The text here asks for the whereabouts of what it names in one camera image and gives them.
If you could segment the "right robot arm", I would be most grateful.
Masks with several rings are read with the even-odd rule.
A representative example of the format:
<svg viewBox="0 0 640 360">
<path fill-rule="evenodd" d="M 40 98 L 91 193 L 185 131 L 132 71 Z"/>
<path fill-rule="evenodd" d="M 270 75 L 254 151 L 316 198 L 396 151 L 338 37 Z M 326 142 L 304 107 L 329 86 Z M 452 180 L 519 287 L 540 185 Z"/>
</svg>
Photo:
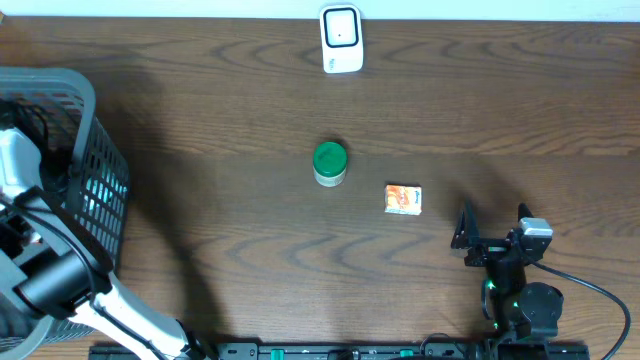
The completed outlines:
<svg viewBox="0 0 640 360">
<path fill-rule="evenodd" d="M 471 204 L 461 208 L 451 247 L 467 252 L 467 267 L 486 271 L 481 307 L 498 335 L 520 341 L 558 334 L 562 292 L 545 283 L 528 282 L 525 273 L 527 266 L 543 258 L 552 237 L 547 220 L 533 216 L 524 203 L 518 206 L 516 226 L 502 238 L 481 236 Z"/>
</svg>

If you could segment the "teal white snack packet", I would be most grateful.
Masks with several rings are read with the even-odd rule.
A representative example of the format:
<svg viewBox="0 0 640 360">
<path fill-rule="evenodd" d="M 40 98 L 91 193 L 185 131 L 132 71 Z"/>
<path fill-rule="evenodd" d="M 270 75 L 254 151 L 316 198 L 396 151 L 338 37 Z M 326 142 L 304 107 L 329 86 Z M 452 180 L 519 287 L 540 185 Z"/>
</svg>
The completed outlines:
<svg viewBox="0 0 640 360">
<path fill-rule="evenodd" d="M 106 165 L 102 165 L 96 174 L 88 177 L 85 190 L 83 209 L 89 212 L 93 212 L 98 206 L 120 212 L 128 193 L 128 187 Z"/>
</svg>

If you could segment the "orange small snack packet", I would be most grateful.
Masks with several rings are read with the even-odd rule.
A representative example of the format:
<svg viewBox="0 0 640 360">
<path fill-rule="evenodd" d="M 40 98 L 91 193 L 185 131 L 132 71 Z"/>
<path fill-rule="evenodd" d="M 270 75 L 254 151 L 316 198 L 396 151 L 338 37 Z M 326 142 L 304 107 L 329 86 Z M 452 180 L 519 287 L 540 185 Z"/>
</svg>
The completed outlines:
<svg viewBox="0 0 640 360">
<path fill-rule="evenodd" d="M 387 185 L 385 212 L 417 216 L 422 213 L 422 188 L 417 186 Z"/>
</svg>

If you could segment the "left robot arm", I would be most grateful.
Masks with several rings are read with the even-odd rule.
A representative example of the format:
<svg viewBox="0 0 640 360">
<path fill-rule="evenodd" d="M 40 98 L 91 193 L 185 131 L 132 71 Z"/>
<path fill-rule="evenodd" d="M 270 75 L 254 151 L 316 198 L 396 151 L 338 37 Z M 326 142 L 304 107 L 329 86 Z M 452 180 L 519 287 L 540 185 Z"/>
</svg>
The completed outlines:
<svg viewBox="0 0 640 360">
<path fill-rule="evenodd" d="M 109 253 L 43 190 L 41 162 L 28 136 L 16 128 L 2 131 L 1 205 L 55 253 L 4 287 L 14 306 L 32 317 L 91 327 L 140 359 L 217 358 L 180 321 L 153 310 L 118 280 Z"/>
</svg>

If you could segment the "green lid jar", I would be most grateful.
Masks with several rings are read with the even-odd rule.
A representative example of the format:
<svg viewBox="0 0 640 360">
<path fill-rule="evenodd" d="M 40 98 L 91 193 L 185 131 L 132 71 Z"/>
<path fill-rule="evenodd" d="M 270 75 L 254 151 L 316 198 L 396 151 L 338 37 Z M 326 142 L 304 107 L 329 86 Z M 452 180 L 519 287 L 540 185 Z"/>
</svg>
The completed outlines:
<svg viewBox="0 0 640 360">
<path fill-rule="evenodd" d="M 314 178 L 324 187 L 340 185 L 346 177 L 347 165 L 346 149 L 337 142 L 321 143 L 314 151 Z"/>
</svg>

